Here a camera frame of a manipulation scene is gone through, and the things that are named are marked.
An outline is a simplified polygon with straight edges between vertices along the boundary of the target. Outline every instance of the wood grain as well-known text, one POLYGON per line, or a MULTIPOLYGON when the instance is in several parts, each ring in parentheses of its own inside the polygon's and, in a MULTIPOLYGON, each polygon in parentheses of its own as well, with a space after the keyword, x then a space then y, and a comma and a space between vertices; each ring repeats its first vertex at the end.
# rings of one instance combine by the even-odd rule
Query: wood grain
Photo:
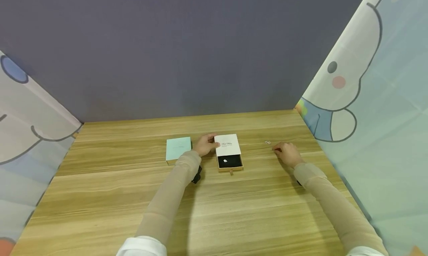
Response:
POLYGON ((218 172, 214 155, 189 185, 169 255, 343 255, 315 199, 265 141, 294 143, 354 205, 295 110, 85 123, 12 256, 115 255, 135 233, 172 166, 166 139, 236 133, 243 171, 218 172))

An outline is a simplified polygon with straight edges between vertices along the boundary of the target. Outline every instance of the purple wall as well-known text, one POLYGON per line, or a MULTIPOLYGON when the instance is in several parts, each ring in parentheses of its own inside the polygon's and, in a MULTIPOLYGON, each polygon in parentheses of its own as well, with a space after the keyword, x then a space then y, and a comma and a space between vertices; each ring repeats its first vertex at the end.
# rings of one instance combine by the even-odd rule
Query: purple wall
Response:
POLYGON ((360 2, 0 0, 0 50, 81 121, 291 109, 360 2))

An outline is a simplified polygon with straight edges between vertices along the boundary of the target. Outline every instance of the pink cheek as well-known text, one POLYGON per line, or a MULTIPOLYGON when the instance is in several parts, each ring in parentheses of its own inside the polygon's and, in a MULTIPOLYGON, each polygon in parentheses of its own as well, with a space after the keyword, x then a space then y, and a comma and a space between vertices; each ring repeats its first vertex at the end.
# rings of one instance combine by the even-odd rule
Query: pink cheek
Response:
POLYGON ((333 78, 333 81, 331 83, 332 83, 333 87, 335 87, 336 89, 341 89, 341 88, 345 87, 346 80, 342 76, 336 76, 333 78))

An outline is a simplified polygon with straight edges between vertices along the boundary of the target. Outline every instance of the cartoon print curtain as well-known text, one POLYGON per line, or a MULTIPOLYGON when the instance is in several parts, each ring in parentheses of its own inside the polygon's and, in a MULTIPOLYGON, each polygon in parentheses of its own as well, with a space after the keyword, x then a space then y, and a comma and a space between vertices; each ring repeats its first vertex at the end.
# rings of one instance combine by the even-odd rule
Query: cartoon print curtain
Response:
POLYGON ((81 124, 0 52, 0 255, 8 255, 81 124))
POLYGON ((428 0, 363 0, 296 106, 392 256, 428 254, 428 0))

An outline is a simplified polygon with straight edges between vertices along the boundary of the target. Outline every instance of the white shirt sleeve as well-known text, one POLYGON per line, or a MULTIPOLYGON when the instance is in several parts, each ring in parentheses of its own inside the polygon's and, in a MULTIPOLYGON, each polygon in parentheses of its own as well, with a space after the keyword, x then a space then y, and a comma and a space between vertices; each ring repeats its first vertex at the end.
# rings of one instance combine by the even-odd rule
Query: white shirt sleeve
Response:
POLYGON ((346 256, 385 256, 377 250, 369 247, 355 247, 346 256))
POLYGON ((150 236, 130 237, 116 256, 166 256, 166 247, 150 236))

